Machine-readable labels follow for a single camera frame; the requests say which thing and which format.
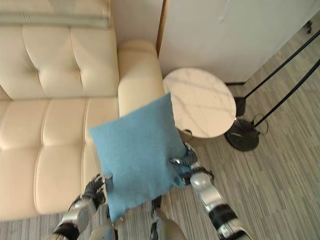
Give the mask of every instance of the floor lamp base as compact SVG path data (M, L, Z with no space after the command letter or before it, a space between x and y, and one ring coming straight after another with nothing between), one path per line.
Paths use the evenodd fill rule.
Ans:
M259 144L259 132L251 122L244 119L236 118L224 136L232 147L242 152L253 150Z

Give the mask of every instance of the sofa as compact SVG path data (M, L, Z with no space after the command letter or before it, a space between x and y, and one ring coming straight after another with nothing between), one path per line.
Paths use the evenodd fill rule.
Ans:
M109 4L99 5L104 0L66 0L73 3L67 8L52 8L55 0L20 1L15 12L17 2L0 5L15 19L0 21L1 221L67 211L101 171L88 128L164 94L154 46L143 39L117 46ZM36 14L49 16L43 23L30 15L35 5ZM65 22L55 18L61 13ZM108 26L68 22L73 15L83 22L108 18Z

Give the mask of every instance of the blue pillow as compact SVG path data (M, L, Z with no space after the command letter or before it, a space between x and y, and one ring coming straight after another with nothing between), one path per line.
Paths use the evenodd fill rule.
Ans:
M103 175L112 174L113 187L107 188L112 222L172 186L184 186L169 163L170 158L182 158L186 153L175 127L169 93L89 132Z

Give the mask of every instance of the sofa cushion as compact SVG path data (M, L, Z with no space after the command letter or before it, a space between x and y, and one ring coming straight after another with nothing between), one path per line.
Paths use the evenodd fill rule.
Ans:
M0 219L68 210L101 171L88 128L117 119L118 99L0 101L0 108Z
M0 26L0 94L11 99L116 97L113 28Z
M1 0L0 11L72 16L108 16L110 0Z

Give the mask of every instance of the white marble table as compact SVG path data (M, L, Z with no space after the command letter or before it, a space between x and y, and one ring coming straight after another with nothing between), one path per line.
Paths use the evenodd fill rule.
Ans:
M235 99L213 74L198 68L179 68L170 72L163 84L165 91L171 93L175 126L184 135L182 140L214 138L233 124Z

